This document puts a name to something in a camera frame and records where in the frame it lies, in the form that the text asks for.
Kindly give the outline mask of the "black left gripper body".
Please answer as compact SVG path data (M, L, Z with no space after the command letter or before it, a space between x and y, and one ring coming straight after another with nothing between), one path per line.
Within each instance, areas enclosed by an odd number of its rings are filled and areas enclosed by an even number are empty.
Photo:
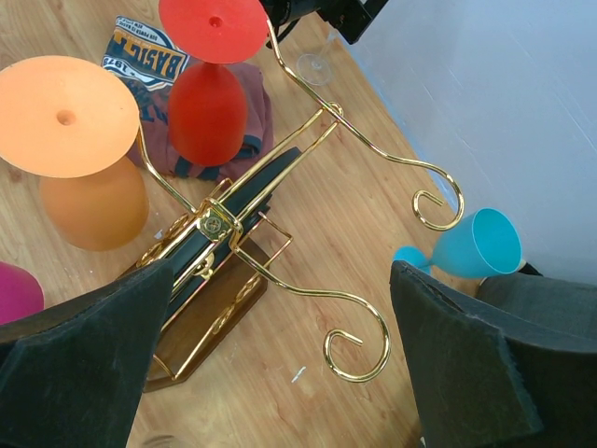
M276 39L282 42L299 20L311 13L330 24L354 44L387 4L387 0L261 0Z

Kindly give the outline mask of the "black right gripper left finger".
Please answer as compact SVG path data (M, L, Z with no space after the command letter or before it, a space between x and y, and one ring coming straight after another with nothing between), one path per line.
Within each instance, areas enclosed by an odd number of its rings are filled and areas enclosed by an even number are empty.
M3 325L2 446L126 446L173 285L158 260Z

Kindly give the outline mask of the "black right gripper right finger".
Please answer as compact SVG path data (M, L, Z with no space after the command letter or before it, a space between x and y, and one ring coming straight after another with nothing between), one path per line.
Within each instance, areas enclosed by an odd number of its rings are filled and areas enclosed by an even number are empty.
M426 447L592 447L596 338L531 323L403 261L390 291Z

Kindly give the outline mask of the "clear champagne flute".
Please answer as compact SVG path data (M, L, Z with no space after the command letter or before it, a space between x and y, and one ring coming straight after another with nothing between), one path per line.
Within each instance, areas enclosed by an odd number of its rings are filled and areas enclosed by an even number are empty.
M299 56L296 68L304 82L312 86L325 86L331 80L332 70L326 56L336 37L337 33L330 31L320 49Z

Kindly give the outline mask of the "blue wine glass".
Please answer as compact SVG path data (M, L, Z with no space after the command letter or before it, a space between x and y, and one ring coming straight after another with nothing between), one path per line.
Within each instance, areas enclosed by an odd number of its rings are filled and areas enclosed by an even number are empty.
M406 261L425 273L436 266L462 278L514 273L521 257L517 230L506 215L493 208L481 208L442 232L429 257L414 246L403 246L394 255L395 260Z

